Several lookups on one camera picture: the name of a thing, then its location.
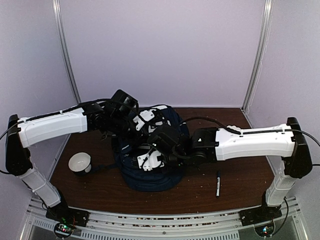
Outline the blue capped white marker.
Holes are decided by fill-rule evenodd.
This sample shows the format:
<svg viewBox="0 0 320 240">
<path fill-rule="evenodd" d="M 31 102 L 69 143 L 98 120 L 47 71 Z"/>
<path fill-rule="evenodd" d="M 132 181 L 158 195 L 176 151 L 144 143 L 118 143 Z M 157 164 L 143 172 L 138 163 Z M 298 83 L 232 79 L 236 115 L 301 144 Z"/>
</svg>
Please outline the blue capped white marker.
<svg viewBox="0 0 320 240">
<path fill-rule="evenodd" d="M 217 171 L 216 174 L 216 198 L 220 197 L 220 187 L 221 187 L 221 173 Z"/>
</svg>

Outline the navy blue student backpack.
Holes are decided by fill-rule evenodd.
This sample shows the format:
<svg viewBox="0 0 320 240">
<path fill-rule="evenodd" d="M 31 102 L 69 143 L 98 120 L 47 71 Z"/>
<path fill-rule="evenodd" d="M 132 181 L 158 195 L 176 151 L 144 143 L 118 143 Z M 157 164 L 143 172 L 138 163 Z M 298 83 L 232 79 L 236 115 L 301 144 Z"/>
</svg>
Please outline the navy blue student backpack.
<svg viewBox="0 0 320 240">
<path fill-rule="evenodd" d="M 184 134 L 184 138 L 181 138 L 180 143 L 172 148 L 172 153 L 178 152 L 178 154 L 185 156 L 190 132 L 179 114 L 171 106 L 165 104 L 154 105 L 144 110 L 151 110 L 155 114 L 151 124 L 145 127 L 149 136 L 161 125 L 172 126 Z M 111 148 L 114 163 L 98 165 L 92 169 L 92 172 L 97 172 L 101 169 L 118 168 L 126 184 L 131 189 L 140 192 L 161 192 L 173 188 L 184 176 L 183 167 L 172 171 L 156 170 L 145 172 L 136 165 L 136 152 L 138 149 L 156 149 L 147 143 L 148 137 L 144 141 L 133 143 L 112 133 Z"/>
</svg>

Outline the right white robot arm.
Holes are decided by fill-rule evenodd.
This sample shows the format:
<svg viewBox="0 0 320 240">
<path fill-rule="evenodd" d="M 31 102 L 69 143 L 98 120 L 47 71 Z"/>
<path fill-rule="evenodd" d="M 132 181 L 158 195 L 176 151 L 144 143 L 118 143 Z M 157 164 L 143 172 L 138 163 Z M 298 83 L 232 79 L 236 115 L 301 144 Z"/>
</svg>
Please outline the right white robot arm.
<svg viewBox="0 0 320 240">
<path fill-rule="evenodd" d="M 239 212 L 243 226 L 281 217 L 285 196 L 297 179 L 313 169 L 305 134 L 294 117 L 289 117 L 284 124 L 265 128 L 241 129 L 223 125 L 199 128 L 192 136 L 180 133 L 172 125 L 162 124 L 151 130 L 147 144 L 150 151 L 137 157 L 138 167 L 144 171 L 244 157 L 281 157 L 278 173 L 263 193 L 261 206 Z"/>
</svg>

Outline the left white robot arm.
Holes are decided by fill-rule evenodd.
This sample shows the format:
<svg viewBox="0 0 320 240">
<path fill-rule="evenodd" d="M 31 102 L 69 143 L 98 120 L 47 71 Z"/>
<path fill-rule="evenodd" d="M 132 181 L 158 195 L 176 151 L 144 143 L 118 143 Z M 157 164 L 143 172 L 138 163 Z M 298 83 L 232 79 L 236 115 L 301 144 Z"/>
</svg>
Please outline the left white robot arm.
<svg viewBox="0 0 320 240">
<path fill-rule="evenodd" d="M 151 110 L 139 111 L 136 100 L 97 99 L 65 110 L 30 118 L 9 118 L 6 138 L 4 174 L 20 178 L 38 195 L 59 222 L 72 222 L 74 216 L 63 194 L 31 162 L 29 147 L 42 141 L 73 133 L 99 130 L 135 139 L 146 136 L 144 130 L 155 118 Z"/>
</svg>

